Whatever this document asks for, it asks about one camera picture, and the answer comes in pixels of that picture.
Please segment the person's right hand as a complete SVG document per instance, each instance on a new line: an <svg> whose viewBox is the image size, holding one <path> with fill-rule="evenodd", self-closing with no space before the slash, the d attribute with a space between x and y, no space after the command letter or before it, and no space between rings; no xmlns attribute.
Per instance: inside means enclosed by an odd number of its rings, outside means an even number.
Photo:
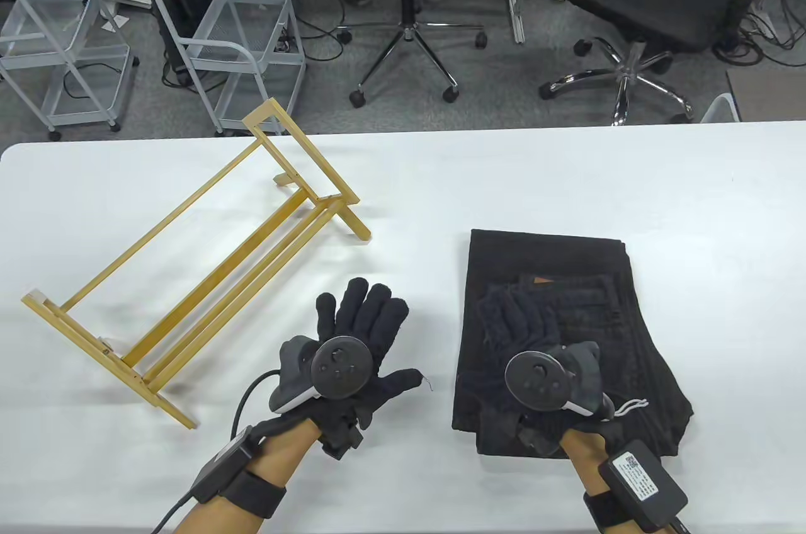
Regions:
<svg viewBox="0 0 806 534"><path fill-rule="evenodd" d="M480 405L480 454L566 457L570 431L601 435L607 450L624 444L595 341L562 344L553 309L524 290L489 290L478 310L485 355L457 382Z"/></svg>

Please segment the person's left hand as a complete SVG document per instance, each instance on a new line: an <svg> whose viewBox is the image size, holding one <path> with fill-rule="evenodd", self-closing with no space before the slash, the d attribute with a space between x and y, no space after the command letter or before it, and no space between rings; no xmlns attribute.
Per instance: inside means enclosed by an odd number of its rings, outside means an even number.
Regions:
<svg viewBox="0 0 806 534"><path fill-rule="evenodd" d="M308 399L285 411L279 422L285 430L312 421L319 430L314 438L325 454L342 459L348 450L358 448L373 416L386 402L421 385L423 374L417 369L396 370L380 376L380 365L409 315L402 298L392 296L381 283L369 285L365 278L350 280L340 302L331 293L322 293L315 301L319 344L336 338L353 338L368 350L372 367L366 384L345 399Z"/></svg>

